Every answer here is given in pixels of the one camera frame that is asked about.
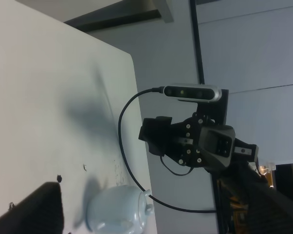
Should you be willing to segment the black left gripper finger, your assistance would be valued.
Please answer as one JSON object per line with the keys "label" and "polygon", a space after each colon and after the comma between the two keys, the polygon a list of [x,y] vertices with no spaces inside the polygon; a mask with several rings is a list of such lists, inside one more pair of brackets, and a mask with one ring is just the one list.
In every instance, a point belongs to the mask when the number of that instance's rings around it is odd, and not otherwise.
{"label": "black left gripper finger", "polygon": [[46,182],[0,216],[0,234],[61,234],[64,213],[61,187]]}

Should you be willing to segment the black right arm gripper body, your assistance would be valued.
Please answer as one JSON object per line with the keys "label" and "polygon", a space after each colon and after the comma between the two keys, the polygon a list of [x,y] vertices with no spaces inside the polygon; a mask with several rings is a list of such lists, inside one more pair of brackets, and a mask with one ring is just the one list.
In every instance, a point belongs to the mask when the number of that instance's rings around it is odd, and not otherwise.
{"label": "black right arm gripper body", "polygon": [[231,127],[198,117],[179,123],[171,117],[145,118],[139,139],[151,154],[190,168],[227,168],[231,161]]}

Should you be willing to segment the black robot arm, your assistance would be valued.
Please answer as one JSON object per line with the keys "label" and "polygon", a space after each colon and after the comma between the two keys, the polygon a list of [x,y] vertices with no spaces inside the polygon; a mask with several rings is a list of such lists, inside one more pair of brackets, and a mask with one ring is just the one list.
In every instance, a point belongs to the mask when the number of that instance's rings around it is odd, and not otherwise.
{"label": "black robot arm", "polygon": [[[157,156],[182,160],[190,168],[216,173],[239,201],[247,206],[251,234],[293,234],[293,202],[270,189],[247,161],[236,161],[233,149],[240,141],[234,130],[196,116],[180,123],[169,117],[146,118],[139,139]],[[97,234],[139,234],[153,206],[150,192],[135,186],[116,186],[92,196],[86,205],[86,223]],[[11,211],[0,217],[0,234],[60,234],[64,229],[61,187],[46,182]]]}

